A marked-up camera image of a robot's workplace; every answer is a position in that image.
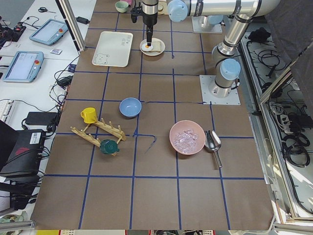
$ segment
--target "power adapter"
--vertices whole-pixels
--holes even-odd
[[[57,84],[60,87],[67,87],[67,86],[69,86],[71,84],[72,78],[73,78],[73,76],[63,77],[63,78],[61,78],[60,80],[57,81]]]
[[[76,17],[76,20],[77,20],[77,22],[83,23],[83,24],[89,24],[90,23],[90,21],[88,19],[80,17],[80,16]]]
[[[27,125],[49,126],[56,122],[57,113],[54,112],[29,112],[25,123]]]

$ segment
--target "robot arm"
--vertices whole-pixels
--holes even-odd
[[[136,23],[137,16],[142,16],[143,23],[147,26],[147,46],[151,46],[153,25],[157,23],[158,0],[143,0],[142,5],[131,10],[132,21]]]
[[[171,0],[168,2],[169,17],[174,22],[187,16],[235,15],[230,29],[212,51],[216,65],[216,77],[209,85],[213,96],[225,98],[240,73],[240,64],[231,59],[249,23],[255,16],[272,11],[280,0]]]
[[[168,0],[169,17],[180,22],[187,16],[236,15],[222,43],[212,52],[218,62],[221,57],[235,54],[252,18],[271,12],[280,0]]]

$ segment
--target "metal plate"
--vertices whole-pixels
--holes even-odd
[[[214,75],[200,75],[202,101],[207,104],[222,104],[222,105],[240,105],[237,89],[230,92],[226,98],[217,98],[209,91],[209,84],[215,79]]]
[[[208,27],[201,27],[199,23],[199,17],[192,16],[192,28],[195,33],[222,33],[222,27],[220,24],[208,26]]]

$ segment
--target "white tray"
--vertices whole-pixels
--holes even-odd
[[[104,31],[100,34],[92,64],[125,67],[128,64],[133,34]]]

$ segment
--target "light blue cup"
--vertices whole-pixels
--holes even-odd
[[[133,118],[140,113],[141,103],[138,99],[129,97],[122,100],[122,102],[119,104],[119,110],[122,115],[128,118]]]

